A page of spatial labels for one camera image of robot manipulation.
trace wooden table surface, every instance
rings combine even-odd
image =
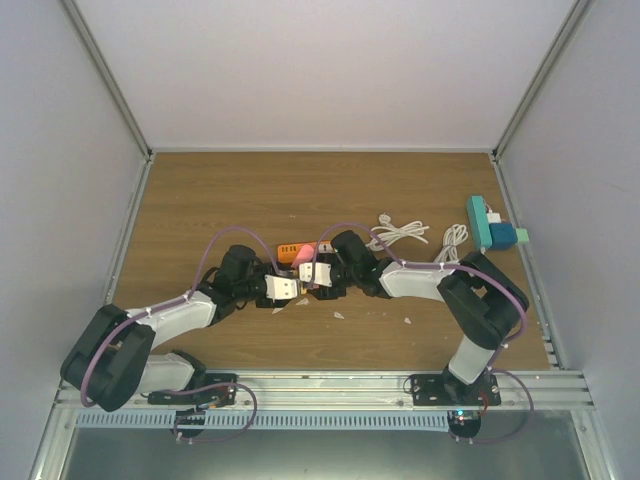
[[[204,248],[216,231],[241,225],[275,251],[281,243],[313,241],[330,225],[374,226],[388,213],[396,226],[422,220],[429,245],[407,238],[401,257],[431,261],[453,223],[468,224],[465,203],[484,195],[505,207],[489,159],[440,153],[193,153],[159,154],[151,170],[115,303],[158,303],[190,287]],[[231,233],[212,249],[207,267],[243,243],[266,258],[248,235]],[[469,239],[460,257],[472,249]],[[529,295],[515,250],[489,258]],[[157,349],[182,349],[209,367],[291,369],[442,369],[462,333],[436,301],[369,298],[352,288],[346,298],[308,305],[291,302],[272,314],[250,304],[219,324],[188,332]],[[334,318],[339,312],[344,319]],[[538,319],[497,362],[510,369],[547,369]]]

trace white wall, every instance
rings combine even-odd
[[[79,0],[152,147],[497,143],[572,0]]]
[[[0,478],[26,478],[142,157],[60,6],[0,0]]]
[[[567,366],[638,478],[640,2],[597,1],[505,156]]]

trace teal power adapter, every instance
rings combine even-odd
[[[487,209],[482,195],[472,195],[467,200],[467,214],[469,215],[469,225],[471,225],[471,236],[476,250],[486,248],[487,250],[493,245],[491,238],[491,230],[489,230],[489,219],[487,218]]]

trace white cable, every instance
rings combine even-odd
[[[373,227],[371,230],[376,233],[382,232],[378,233],[378,236],[388,246],[393,245],[395,242],[405,237],[413,237],[416,240],[420,240],[422,243],[429,243],[427,239],[422,236],[424,235],[424,232],[429,229],[429,226],[422,225],[422,222],[418,220],[407,223],[405,226],[400,228],[395,227],[391,223],[391,217],[386,213],[381,214],[378,217],[378,220],[380,221],[380,225]],[[369,243],[367,243],[367,248],[372,252],[380,252],[384,250],[373,238]]]
[[[434,263],[440,262],[457,262],[458,261],[458,245],[469,238],[466,225],[451,225],[442,237],[442,250],[434,260]]]

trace white robotic arm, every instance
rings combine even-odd
[[[369,296],[412,296],[445,302],[465,335],[442,376],[455,402],[473,395],[474,383],[518,322],[519,315],[510,302],[479,278],[457,270],[419,270],[405,268],[390,258],[378,260],[352,231],[335,237],[332,246],[337,255],[319,256],[315,275],[313,264],[308,263],[299,267],[295,278],[293,272],[276,272],[270,264],[257,261],[250,248],[234,245],[220,267],[207,272],[193,292],[128,311],[106,305],[98,310],[69,353],[61,376],[80,388],[89,371],[87,395],[107,411],[120,408],[134,393],[204,386],[205,368],[196,359],[184,352],[150,355],[151,350],[182,333],[221,321],[244,308],[243,302],[255,301],[256,306],[265,308],[284,306],[300,294],[303,282],[314,278],[313,285],[307,285],[308,293],[319,300],[344,296],[347,287],[355,285]],[[524,294],[483,255],[470,254],[463,262],[487,272],[509,288],[524,309],[528,307]],[[474,290],[482,287],[487,293],[480,298]],[[90,369],[107,335],[133,317],[136,320],[113,338]]]

